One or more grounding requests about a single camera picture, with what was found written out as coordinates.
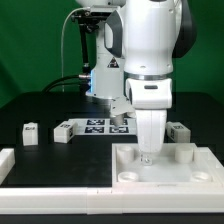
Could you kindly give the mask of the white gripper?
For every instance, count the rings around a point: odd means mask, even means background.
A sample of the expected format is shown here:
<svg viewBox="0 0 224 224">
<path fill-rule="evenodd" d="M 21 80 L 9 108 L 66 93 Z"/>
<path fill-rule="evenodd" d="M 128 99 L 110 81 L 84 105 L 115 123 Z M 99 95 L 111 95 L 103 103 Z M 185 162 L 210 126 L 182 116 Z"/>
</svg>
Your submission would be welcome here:
<svg viewBox="0 0 224 224">
<path fill-rule="evenodd" d="M 152 165 L 150 154 L 158 153 L 163 145 L 167 119 L 166 110 L 136 110 L 137 139 L 143 165 Z"/>
</svg>

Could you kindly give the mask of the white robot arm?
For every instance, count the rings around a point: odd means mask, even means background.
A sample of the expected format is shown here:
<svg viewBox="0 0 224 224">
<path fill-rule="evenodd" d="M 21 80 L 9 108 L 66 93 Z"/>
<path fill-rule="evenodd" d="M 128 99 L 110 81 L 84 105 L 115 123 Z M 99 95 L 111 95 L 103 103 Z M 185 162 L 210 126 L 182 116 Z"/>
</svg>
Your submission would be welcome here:
<svg viewBox="0 0 224 224">
<path fill-rule="evenodd" d="M 172 59 L 196 39 L 188 0 L 76 2 L 86 29 L 96 33 L 97 62 L 86 95 L 109 104 L 117 126 L 125 115 L 135 118 L 141 162 L 150 165 L 162 149 L 172 107 Z"/>
</svg>

